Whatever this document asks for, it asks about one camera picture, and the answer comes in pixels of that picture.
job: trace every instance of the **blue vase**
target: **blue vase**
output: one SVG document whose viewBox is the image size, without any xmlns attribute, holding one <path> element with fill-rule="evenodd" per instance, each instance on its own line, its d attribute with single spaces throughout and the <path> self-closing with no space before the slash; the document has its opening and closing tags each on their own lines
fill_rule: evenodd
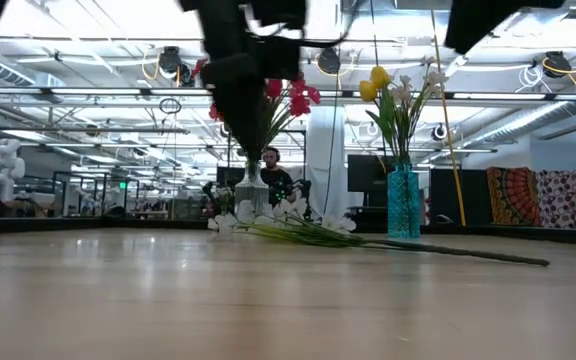
<svg viewBox="0 0 576 360">
<path fill-rule="evenodd" d="M 412 165 L 396 165 L 388 174 L 388 237 L 420 237 L 420 207 L 419 176 Z"/>
</svg>

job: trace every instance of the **wooden floor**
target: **wooden floor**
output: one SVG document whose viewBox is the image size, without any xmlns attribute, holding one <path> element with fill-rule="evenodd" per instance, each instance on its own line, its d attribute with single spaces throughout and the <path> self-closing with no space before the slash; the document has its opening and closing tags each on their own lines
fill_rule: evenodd
<svg viewBox="0 0 576 360">
<path fill-rule="evenodd" d="M 552 261 L 335 250 L 209 232 L 0 236 L 0 359 L 576 360 L 576 246 Z"/>
</svg>

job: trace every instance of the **yellow pole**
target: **yellow pole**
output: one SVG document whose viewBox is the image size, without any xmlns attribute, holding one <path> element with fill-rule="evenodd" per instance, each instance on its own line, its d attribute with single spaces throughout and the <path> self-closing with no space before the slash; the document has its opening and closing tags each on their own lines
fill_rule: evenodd
<svg viewBox="0 0 576 360">
<path fill-rule="evenodd" d="M 435 24 L 435 10 L 430 10 L 432 15 L 432 30 L 435 36 L 435 53 L 437 55 L 437 70 L 441 73 L 441 58 L 439 57 L 439 41 L 437 41 L 437 25 Z M 448 137 L 448 148 L 450 149 L 450 159 L 452 160 L 452 172 L 455 175 L 455 185 L 457 186 L 457 201 L 459 201 L 459 215 L 461 215 L 461 226 L 466 226 L 466 214 L 464 212 L 464 200 L 461 195 L 461 182 L 459 181 L 459 172 L 457 171 L 457 162 L 455 161 L 455 153 L 452 149 L 452 132 L 450 131 L 450 123 L 448 122 L 448 109 L 446 108 L 446 92 L 444 84 L 441 86 L 441 104 L 444 108 L 444 120 L 446 122 L 446 134 Z"/>
</svg>

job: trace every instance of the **orange tapestry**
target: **orange tapestry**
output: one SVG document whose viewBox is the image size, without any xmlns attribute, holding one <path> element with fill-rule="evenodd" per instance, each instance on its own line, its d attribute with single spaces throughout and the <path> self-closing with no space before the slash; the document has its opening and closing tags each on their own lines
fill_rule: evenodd
<svg viewBox="0 0 576 360">
<path fill-rule="evenodd" d="M 494 224 L 541 226 L 534 172 L 489 168 L 487 173 Z"/>
</svg>

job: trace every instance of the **computer monitor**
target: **computer monitor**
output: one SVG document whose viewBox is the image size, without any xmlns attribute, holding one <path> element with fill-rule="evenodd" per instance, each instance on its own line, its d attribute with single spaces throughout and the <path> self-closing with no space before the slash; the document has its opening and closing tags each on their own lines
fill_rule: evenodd
<svg viewBox="0 0 576 360">
<path fill-rule="evenodd" d="M 393 156 L 348 155 L 348 191 L 387 191 L 394 162 Z"/>
<path fill-rule="evenodd" d="M 223 186 L 235 186 L 240 183 L 245 176 L 246 169 L 232 167 L 217 167 L 217 183 Z"/>
</svg>

